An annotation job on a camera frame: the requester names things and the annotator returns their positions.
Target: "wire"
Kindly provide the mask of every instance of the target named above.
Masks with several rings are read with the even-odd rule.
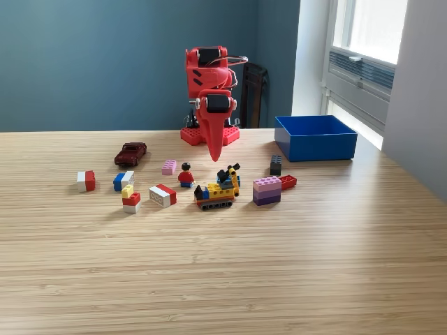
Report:
[[[207,63],[207,65],[205,66],[209,66],[211,64],[213,64],[216,61],[221,61],[223,59],[236,59],[237,61],[229,61],[228,62],[228,66],[233,66],[233,65],[239,65],[239,64],[243,64],[249,61],[248,57],[245,56],[220,56],[217,57],[216,59],[213,59],[212,61],[209,61]]]

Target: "lego vehicle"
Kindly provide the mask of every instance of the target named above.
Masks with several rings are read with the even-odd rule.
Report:
[[[194,191],[194,200],[203,210],[213,208],[225,208],[233,205],[235,197],[239,196],[240,179],[236,170],[239,164],[229,165],[226,171],[220,170],[217,173],[217,183],[209,183],[202,189],[197,185]]]
[[[137,166],[146,154],[147,147],[143,142],[131,142],[123,145],[123,149],[115,157],[115,164],[119,166],[132,165]]]

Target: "yellow lego vehicle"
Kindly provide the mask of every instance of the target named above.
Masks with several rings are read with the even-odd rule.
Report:
[[[229,165],[226,171],[220,170],[217,173],[217,182],[209,183],[202,189],[197,185],[194,191],[194,200],[203,210],[213,208],[231,207],[235,197],[239,196],[240,178],[236,170],[239,170],[239,164]]]

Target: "black lego piece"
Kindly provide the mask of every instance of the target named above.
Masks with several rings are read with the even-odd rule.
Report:
[[[183,171],[189,171],[189,169],[191,169],[191,164],[189,164],[189,163],[183,163],[182,164],[182,170]]]
[[[197,200],[203,200],[203,191],[200,185],[197,185],[196,189],[194,190],[194,197],[196,197]]]

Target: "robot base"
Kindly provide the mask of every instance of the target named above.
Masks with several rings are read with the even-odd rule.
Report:
[[[236,141],[240,136],[239,128],[231,126],[223,129],[223,145],[229,145]],[[199,145],[206,143],[205,138],[200,134],[200,128],[182,128],[180,137],[190,145]]]

